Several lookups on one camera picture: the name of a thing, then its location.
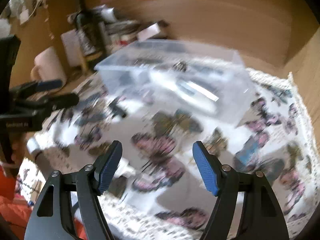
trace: butterfly print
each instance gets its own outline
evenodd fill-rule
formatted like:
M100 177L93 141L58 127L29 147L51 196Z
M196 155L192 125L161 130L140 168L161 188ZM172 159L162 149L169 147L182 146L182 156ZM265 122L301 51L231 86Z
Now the butterfly print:
M114 195L116 198L121 199L127 187L127 180L128 179L124 176L113 178L109 185L108 192Z
M171 187L185 173L183 164L169 155L176 147L176 142L171 137L137 133L132 136L131 143L148 158L148 162L142 167L144 174L132 184L134 190L150 192L165 186Z
M181 213L160 212L155 216L169 223L192 230L200 229L209 219L209 214L206 211L196 207L187 208Z
M301 213L300 215L294 214L288 219L287 223L290 223L290 222L293 222L293 221L298 220L300 218L303 218L306 215L307 215L306 213Z
M192 118L188 112L180 109L178 109L173 116L159 111L152 117L152 121L156 136L168 136L176 125L184 132L203 132L201 124L196 119Z
M99 146L95 146L95 147L90 148L88 153L91 156L99 156L99 155L105 154L110 145L111 145L110 142L104 142L104 143L100 144Z
M81 150L86 150L93 142L101 139L102 133L98 125L95 125L88 134L76 135L75 142L80 145Z
M309 156L309 155L307 155L306 158L307 158L306 168L308 169L309 173L311 174L311 173L312 173L312 163L311 163L311 159L310 159L310 156Z
M296 125L295 117L297 117L298 111L297 111L294 104L291 104L289 106L288 115L289 115L288 120L286 120L284 117L282 117L282 123L284 124L284 130L286 131L287 134L290 134L293 131L294 134L297 135L298 128Z
M134 89L132 87L126 88L122 91L123 99L137 99L143 103L151 106L155 102L154 91L150 88Z
M48 124L46 130L49 130L52 127L52 125L55 122L57 122L59 117L60 117L59 118L60 122L68 122L68 126L70 126L75 113L79 111L81 111L81 113L82 112L90 113L90 115L82 113L82 115L75 121L75 124L78 124L79 126L84 126L90 122L91 123L99 122L105 119L106 115L104 113L100 113L99 111L97 111L98 113L94 113L95 106L100 101L99 99L101 98L102 94L101 92L95 93L89 96L88 98L79 101L79 103L74 107L67 108L67 109L65 108L58 111L57 114L53 117L53 119Z
M259 167L254 170L262 171L266 176L268 182L272 186L276 179L281 175L284 169L284 161L282 159L269 159L259 163Z
M204 146L208 152L212 155L220 156L222 150L226 150L228 147L228 139L222 136L221 130L217 127L211 137L204 142Z
M251 103L251 108L259 113L260 119L246 122L245 125L253 132L262 132L270 125L279 125L282 123L281 114L269 113L265 98L261 97Z
M83 93L85 93L87 90L91 87L92 80L89 79L84 85L80 88L79 92L77 93L78 96L81 96Z
M259 161L259 149L262 148L267 141L269 141L270 135L268 132L259 132L254 136L250 136L245 142L242 150L237 152L234 156L234 168L236 171L249 172L253 171Z
M292 98L292 93L289 89L279 89L266 84L262 84L261 86L273 93L274 97L271 99L271 102L276 101L278 106L281 106L281 103L287 104L287 98Z
M131 143L142 150L144 155L155 161L167 158L168 154L176 147L176 142L171 137L153 137L149 133L136 133L132 136Z
M70 156L70 147L64 146L63 143L59 142L58 140L54 139L54 143L56 147L68 158Z
M297 160L302 161L304 159L301 149L297 143L292 142L291 144L287 144L287 151L290 156L290 169L294 169L296 167Z
M288 201L285 203L283 213L288 215L294 206L302 198L306 187L303 181L299 179L296 169L285 170L280 176L280 183L285 186L287 190L290 190Z

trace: floral bedspread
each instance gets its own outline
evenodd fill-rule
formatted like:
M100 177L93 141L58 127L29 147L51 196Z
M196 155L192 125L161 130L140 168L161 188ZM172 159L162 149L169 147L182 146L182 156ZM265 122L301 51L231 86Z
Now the floral bedspread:
M256 100L236 127L172 102L144 104L126 98L118 105L127 117L114 117L108 108L114 98L95 74L75 89L79 104L53 113L35 138L52 168L63 173L93 163L113 140L122 143L123 158L135 175L115 178L100 203L107 222L126 237L158 239L173 232L168 238L199 238L216 197L206 191L192 157L197 140L237 171L264 172L293 237L319 199L311 121L292 78L248 72ZM236 235L242 203L239 193L229 238Z

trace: paper towel roll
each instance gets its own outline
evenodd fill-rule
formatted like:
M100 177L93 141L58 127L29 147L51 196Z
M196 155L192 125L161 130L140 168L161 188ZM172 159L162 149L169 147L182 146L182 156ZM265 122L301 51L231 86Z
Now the paper towel roll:
M60 79L63 86L67 82L60 60L54 47L49 47L35 57L35 67L31 71L32 80Z

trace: blue object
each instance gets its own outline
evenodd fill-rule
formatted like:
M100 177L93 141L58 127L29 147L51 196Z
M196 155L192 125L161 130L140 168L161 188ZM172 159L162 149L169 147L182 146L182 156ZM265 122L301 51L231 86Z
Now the blue object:
M206 189L212 192L214 196L217 196L219 193L219 181L217 178L217 172L220 172L219 167L214 163L214 158L217 157L214 155L210 155L200 141L193 144L192 154L193 158L196 161Z
M242 150L237 152L235 156L244 166L247 166L258 149L258 141L255 138L250 137L244 144Z
M28 202L28 206L29 207L33 207L35 204L33 203L33 201L32 200L29 200L29 202Z
M38 82L36 92L49 91L62 87L62 81L60 79L53 79L50 81Z
M113 141L108 147L106 154L101 157L100 165L98 164L95 170L95 177L96 175L99 176L99 178L96 177L96 180L99 182L98 191L102 194L109 188L112 178L118 168L118 164L122 157L122 144L119 141Z

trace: orange cloth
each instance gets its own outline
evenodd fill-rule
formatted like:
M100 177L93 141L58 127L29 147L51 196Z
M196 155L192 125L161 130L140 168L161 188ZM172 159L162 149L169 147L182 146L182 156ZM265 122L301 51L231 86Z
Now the orange cloth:
M4 176L2 168L0 167L0 196L13 200L15 186L16 179Z
M27 202L25 204L15 204L12 200L0 196L0 213L10 224L12 232L21 240L24 239L31 211Z

